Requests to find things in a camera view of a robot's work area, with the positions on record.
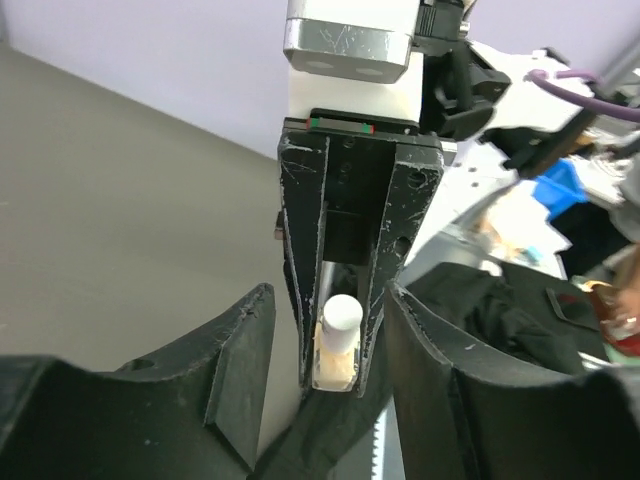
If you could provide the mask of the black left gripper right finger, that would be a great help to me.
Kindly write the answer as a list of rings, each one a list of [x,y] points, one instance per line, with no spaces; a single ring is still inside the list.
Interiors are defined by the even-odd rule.
[[[385,291],[384,328],[409,479],[635,479],[639,371],[571,376],[511,357]]]

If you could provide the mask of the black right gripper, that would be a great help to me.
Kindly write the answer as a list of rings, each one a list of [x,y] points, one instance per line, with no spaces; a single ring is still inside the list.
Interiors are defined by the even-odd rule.
[[[420,134],[415,122],[314,109],[284,120],[278,161],[300,385],[310,385],[322,262],[368,264],[355,384],[361,397],[386,284],[403,268],[443,174],[442,142]]]

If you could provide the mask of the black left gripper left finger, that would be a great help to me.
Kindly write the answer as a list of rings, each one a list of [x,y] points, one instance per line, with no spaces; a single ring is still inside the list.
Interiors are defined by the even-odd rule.
[[[244,479],[275,326],[270,285],[114,372],[1,360],[5,479]]]

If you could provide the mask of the beige nail polish bottle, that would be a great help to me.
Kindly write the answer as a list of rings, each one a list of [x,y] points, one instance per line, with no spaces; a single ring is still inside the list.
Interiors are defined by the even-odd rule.
[[[349,392],[359,373],[360,325],[363,309],[346,294],[331,296],[316,322],[311,386],[328,392]]]

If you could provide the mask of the black sleeved forearm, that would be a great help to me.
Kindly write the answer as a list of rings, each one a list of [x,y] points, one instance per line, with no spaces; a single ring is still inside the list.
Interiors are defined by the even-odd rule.
[[[442,263],[385,301],[386,361],[363,398],[309,397],[258,479],[324,479],[394,398],[408,479],[601,479],[592,385],[569,336],[524,311],[501,279]]]

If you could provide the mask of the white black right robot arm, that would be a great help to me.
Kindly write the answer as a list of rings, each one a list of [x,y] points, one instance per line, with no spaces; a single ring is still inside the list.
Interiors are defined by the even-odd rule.
[[[363,393],[386,283],[447,160],[478,137],[531,178],[597,115],[637,122],[551,49],[467,37],[469,1],[292,1],[278,144],[284,273],[304,387]]]

